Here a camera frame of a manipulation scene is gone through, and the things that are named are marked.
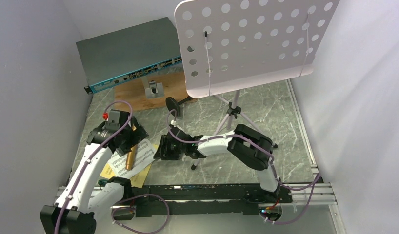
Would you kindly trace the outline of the gold microphone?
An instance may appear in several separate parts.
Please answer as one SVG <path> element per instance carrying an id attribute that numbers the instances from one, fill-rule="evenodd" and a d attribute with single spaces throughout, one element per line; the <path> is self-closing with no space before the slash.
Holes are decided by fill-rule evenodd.
<path id="1" fill-rule="evenodd" d="M 132 146 L 130 152 L 127 155 L 125 168 L 128 171 L 130 171 L 134 165 L 137 148 L 138 148 L 138 144 L 135 144 L 134 146 Z"/>

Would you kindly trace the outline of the white sheet music page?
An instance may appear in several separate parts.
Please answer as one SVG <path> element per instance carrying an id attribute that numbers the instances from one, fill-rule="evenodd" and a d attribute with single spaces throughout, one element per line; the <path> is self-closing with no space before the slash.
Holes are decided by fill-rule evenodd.
<path id="1" fill-rule="evenodd" d="M 131 170 L 125 168 L 127 155 L 119 156 L 117 152 L 108 160 L 107 165 L 110 166 L 116 177 L 130 179 L 154 161 L 157 149 L 157 145 L 153 145 L 149 140 L 144 139 L 138 144 L 135 161 Z"/>

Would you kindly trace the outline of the yellow paper sheet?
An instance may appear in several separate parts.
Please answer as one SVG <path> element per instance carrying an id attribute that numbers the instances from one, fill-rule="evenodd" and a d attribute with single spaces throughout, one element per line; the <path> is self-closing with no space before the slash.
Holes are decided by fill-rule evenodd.
<path id="1" fill-rule="evenodd" d="M 145 167 L 142 171 L 130 178 L 133 187 L 142 188 L 150 170 L 151 164 Z M 114 173 L 109 165 L 105 164 L 100 177 L 110 179 L 114 177 Z"/>

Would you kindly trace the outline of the black microphone stand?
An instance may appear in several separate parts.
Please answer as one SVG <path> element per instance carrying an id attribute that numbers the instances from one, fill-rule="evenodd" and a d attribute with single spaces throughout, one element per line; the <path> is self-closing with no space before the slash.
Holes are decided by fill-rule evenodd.
<path id="1" fill-rule="evenodd" d="M 193 100 L 193 99 L 194 99 L 193 97 L 187 96 L 186 98 L 184 98 L 180 101 L 176 101 L 173 97 L 167 97 L 165 99 L 165 104 L 166 104 L 168 111 L 170 111 L 174 117 L 179 117 L 181 114 L 180 106 L 188 101 Z"/>

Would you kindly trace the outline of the lilac music stand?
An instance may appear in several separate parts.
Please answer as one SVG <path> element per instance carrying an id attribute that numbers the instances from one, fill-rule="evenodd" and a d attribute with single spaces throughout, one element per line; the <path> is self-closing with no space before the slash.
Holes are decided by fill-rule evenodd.
<path id="1" fill-rule="evenodd" d="M 188 95 L 204 98 L 299 78 L 337 0 L 185 0 L 174 10 Z"/>

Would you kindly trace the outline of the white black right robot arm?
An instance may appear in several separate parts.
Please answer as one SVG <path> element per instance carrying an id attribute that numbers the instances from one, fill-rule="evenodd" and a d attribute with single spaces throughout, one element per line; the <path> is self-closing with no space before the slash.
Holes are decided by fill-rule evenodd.
<path id="1" fill-rule="evenodd" d="M 154 159 L 179 160 L 183 155 L 201 159 L 230 153 L 256 171 L 262 198 L 274 202 L 280 196 L 277 176 L 272 169 L 272 153 L 276 148 L 278 145 L 272 139 L 244 124 L 238 124 L 233 131 L 214 136 L 191 136 L 171 124 L 168 133 L 161 136 Z"/>

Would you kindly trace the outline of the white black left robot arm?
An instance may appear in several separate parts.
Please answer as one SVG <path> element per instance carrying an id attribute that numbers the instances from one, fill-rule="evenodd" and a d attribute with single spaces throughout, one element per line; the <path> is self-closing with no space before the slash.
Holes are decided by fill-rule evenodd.
<path id="1" fill-rule="evenodd" d="M 100 173 L 114 153 L 124 155 L 148 137 L 135 117 L 109 118 L 93 129 L 84 155 L 68 185 L 53 205 L 43 206 L 40 220 L 47 234 L 93 234 L 97 220 L 112 205 L 133 198 L 130 179 L 113 177 L 92 196 Z"/>

